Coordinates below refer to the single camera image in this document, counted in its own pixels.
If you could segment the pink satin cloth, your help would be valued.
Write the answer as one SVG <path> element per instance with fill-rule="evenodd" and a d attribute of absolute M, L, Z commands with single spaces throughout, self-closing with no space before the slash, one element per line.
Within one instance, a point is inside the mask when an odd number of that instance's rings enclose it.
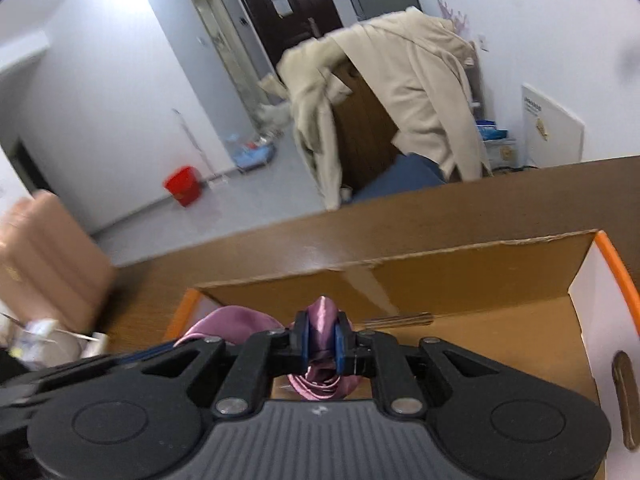
<path fill-rule="evenodd" d="M 358 376 L 342 376 L 336 371 L 336 329 L 341 313 L 334 302 L 320 296 L 306 307 L 308 316 L 309 364 L 303 375 L 288 375 L 290 390 L 307 401 L 342 400 L 360 383 Z M 278 330 L 284 325 L 272 316 L 242 306 L 225 306 L 213 310 L 180 337 L 176 346 L 195 339 L 218 336 L 228 344 L 244 344 L 250 336 Z"/>

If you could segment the red bucket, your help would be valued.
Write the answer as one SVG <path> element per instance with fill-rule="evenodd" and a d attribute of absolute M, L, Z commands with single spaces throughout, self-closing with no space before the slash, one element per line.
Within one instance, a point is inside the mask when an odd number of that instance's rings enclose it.
<path fill-rule="evenodd" d="M 180 206 L 189 207 L 202 194 L 199 176 L 196 168 L 183 166 L 164 180 L 163 187 Z"/>

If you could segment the brown wooden chair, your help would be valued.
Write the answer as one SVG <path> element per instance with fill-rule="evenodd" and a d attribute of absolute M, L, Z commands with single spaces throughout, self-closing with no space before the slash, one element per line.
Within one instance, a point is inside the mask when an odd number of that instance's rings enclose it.
<path fill-rule="evenodd" d="M 341 62 L 333 75 L 352 92 L 332 113 L 343 184 L 356 194 L 393 165 L 398 129 L 352 62 Z"/>

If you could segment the orange cardboard box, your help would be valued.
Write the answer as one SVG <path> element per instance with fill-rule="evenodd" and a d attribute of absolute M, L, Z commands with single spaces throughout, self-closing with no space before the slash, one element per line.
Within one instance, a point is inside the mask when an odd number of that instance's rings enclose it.
<path fill-rule="evenodd" d="M 639 474 L 639 293 L 605 232 L 463 246 L 190 288 L 166 336 L 221 306 L 282 324 L 321 296 L 361 330 L 445 339 L 600 403 L 607 479 Z"/>

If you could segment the pink suitcase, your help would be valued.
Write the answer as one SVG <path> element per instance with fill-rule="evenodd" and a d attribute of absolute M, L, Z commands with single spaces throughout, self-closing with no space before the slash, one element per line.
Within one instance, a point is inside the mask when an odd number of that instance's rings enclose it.
<path fill-rule="evenodd" d="M 53 318 L 91 332 L 115 274 L 53 193 L 22 198 L 1 217 L 1 301 L 20 322 Z"/>

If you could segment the beige coat on chair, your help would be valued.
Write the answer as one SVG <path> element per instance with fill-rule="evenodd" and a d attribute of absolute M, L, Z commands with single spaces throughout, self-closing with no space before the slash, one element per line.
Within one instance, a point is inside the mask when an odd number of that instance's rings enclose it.
<path fill-rule="evenodd" d="M 286 50 L 277 65 L 290 102 L 300 154 L 326 209 L 341 205 L 343 170 L 332 107 L 349 91 L 334 68 L 349 61 L 396 126 L 402 154 L 434 162 L 445 179 L 463 182 L 491 174 L 472 112 L 465 63 L 475 49 L 456 25 L 414 6 L 342 28 Z"/>

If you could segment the dark entrance door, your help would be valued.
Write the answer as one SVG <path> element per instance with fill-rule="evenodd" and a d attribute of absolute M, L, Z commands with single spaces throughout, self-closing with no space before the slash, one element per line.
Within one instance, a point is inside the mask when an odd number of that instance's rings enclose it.
<path fill-rule="evenodd" d="M 283 53 L 343 27 L 333 0 L 241 0 L 272 65 Z"/>

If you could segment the white board against wall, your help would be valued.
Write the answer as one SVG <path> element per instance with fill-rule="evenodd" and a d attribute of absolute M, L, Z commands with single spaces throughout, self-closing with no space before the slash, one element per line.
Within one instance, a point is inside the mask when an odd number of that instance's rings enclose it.
<path fill-rule="evenodd" d="M 584 123 L 530 84 L 522 84 L 522 99 L 527 160 L 538 168 L 581 162 Z"/>

